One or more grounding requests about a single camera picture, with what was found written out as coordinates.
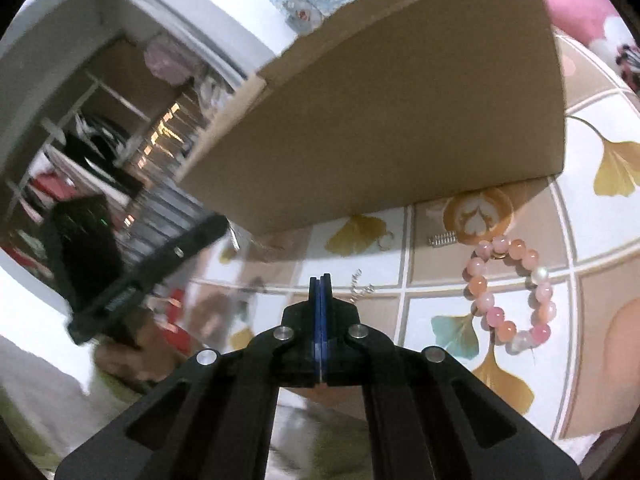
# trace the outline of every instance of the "white bead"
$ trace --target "white bead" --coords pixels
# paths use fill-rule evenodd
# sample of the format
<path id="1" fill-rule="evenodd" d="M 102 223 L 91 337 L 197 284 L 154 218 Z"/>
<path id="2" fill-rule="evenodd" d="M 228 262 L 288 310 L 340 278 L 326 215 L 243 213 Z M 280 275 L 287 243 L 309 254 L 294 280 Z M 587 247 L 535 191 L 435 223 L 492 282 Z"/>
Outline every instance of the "white bead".
<path id="1" fill-rule="evenodd" d="M 540 283 L 548 282 L 549 280 L 549 270 L 540 265 L 531 271 L 531 281 L 536 285 Z"/>
<path id="2" fill-rule="evenodd" d="M 511 349 L 514 352 L 523 352 L 534 346 L 535 343 L 528 330 L 520 330 L 511 340 Z"/>

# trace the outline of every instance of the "black device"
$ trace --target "black device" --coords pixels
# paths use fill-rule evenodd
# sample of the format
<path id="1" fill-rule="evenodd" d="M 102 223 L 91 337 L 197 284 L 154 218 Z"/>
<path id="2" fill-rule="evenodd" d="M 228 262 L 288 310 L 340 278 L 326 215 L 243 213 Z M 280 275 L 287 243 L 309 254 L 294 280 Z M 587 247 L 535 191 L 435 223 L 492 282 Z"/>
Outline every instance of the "black device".
<path id="1" fill-rule="evenodd" d="M 227 229 L 224 216 L 208 214 L 126 269 L 103 195 L 57 203 L 42 223 L 42 242 L 60 294 L 71 307 L 68 331 L 74 342 L 105 334 L 135 347 L 136 327 L 128 325 L 129 316 L 135 317 L 157 283 Z"/>
<path id="2" fill-rule="evenodd" d="M 375 480 L 578 480 L 576 463 L 439 347 L 397 347 L 333 298 L 241 351 L 199 352 L 67 456 L 56 480 L 264 478 L 281 386 L 362 386 Z"/>

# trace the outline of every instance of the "green ginkgo leaf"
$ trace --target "green ginkgo leaf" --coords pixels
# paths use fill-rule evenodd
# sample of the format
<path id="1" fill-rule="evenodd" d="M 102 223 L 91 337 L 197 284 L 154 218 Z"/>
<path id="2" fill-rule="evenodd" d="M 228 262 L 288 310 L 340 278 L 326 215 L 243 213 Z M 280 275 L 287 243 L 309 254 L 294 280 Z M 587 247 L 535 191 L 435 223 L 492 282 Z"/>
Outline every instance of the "green ginkgo leaf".
<path id="1" fill-rule="evenodd" d="M 436 316 L 431 319 L 431 328 L 436 336 L 436 345 L 444 348 L 453 357 L 473 359 L 480 351 L 478 336 L 473 326 L 474 315 Z"/>

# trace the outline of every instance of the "metal spring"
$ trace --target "metal spring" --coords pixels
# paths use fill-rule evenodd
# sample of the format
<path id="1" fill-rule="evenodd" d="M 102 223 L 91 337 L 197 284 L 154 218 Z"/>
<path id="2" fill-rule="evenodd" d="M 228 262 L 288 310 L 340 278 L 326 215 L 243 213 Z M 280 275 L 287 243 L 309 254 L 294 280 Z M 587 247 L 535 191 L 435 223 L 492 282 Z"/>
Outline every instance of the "metal spring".
<path id="1" fill-rule="evenodd" d="M 434 248 L 456 243 L 458 243 L 458 236 L 455 231 L 447 231 L 446 233 L 429 238 L 429 245 Z"/>

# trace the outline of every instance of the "cardboard box flap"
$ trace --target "cardboard box flap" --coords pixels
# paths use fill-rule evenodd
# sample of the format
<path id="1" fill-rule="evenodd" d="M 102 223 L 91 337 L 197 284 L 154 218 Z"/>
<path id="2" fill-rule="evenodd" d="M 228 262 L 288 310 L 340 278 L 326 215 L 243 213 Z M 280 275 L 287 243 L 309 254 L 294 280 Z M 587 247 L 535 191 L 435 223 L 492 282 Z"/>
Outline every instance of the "cardboard box flap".
<path id="1" fill-rule="evenodd" d="M 306 64 L 333 48 L 360 28 L 375 22 L 381 13 L 404 0 L 355 0 L 334 12 L 308 36 L 298 38 L 283 55 L 263 67 L 259 75 L 270 86 L 279 85 Z"/>
<path id="2" fill-rule="evenodd" d="M 182 185 L 258 235 L 557 173 L 562 92 L 542 0 L 409 0 L 258 99 Z"/>

